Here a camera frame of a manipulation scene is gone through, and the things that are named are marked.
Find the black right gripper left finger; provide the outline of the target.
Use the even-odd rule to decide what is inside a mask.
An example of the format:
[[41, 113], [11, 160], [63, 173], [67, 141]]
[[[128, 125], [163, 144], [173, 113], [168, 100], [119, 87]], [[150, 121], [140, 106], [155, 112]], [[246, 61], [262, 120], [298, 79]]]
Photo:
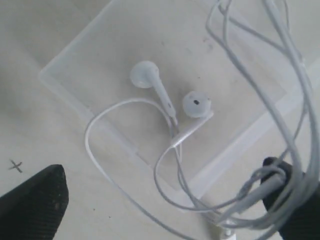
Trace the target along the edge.
[[49, 165], [0, 197], [0, 238], [52, 240], [68, 204], [65, 170]]

